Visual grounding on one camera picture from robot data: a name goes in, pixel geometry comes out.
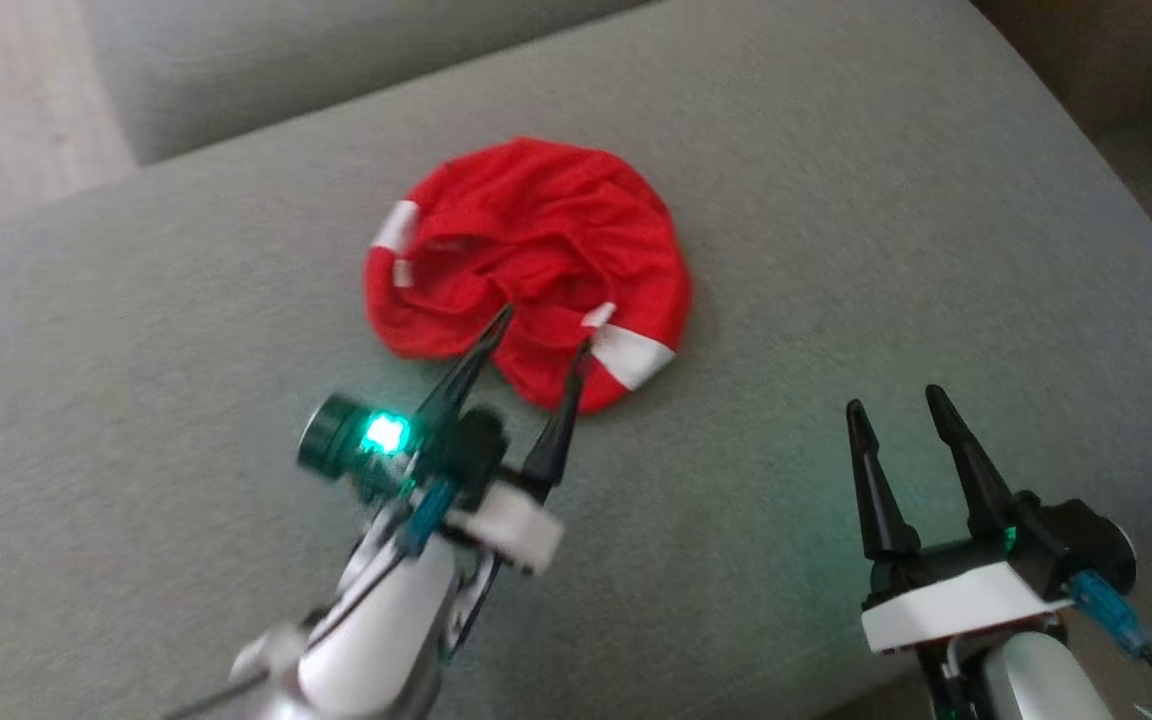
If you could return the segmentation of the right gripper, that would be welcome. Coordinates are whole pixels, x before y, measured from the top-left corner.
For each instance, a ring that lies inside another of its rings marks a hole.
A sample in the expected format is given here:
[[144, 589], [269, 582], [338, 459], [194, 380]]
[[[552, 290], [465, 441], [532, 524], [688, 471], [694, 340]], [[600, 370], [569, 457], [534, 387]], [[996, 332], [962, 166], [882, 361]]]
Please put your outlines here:
[[861, 630], [873, 655], [954, 635], [984, 632], [1070, 607], [1068, 594], [1044, 600], [1011, 568], [1005, 536], [1011, 491], [941, 386], [925, 387], [937, 435], [952, 452], [968, 507], [970, 537], [922, 548], [905, 523], [879, 460], [879, 441], [859, 397], [846, 424], [864, 558], [874, 561]]

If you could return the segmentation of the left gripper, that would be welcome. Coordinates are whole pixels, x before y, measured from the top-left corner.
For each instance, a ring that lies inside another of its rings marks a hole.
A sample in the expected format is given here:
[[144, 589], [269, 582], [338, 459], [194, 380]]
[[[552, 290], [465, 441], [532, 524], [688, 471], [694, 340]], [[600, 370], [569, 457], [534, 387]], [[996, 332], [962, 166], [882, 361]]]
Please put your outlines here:
[[586, 340], [573, 357], [558, 410], [522, 465], [526, 488], [521, 487], [502, 467], [508, 447], [503, 420], [486, 407], [460, 416], [513, 314], [507, 304], [493, 316], [415, 414], [415, 427], [434, 437], [420, 450], [414, 473], [414, 515], [406, 529], [406, 551], [414, 556], [444, 529], [532, 574], [547, 571], [558, 555], [563, 523], [526, 488], [554, 488], [564, 478], [593, 342]]

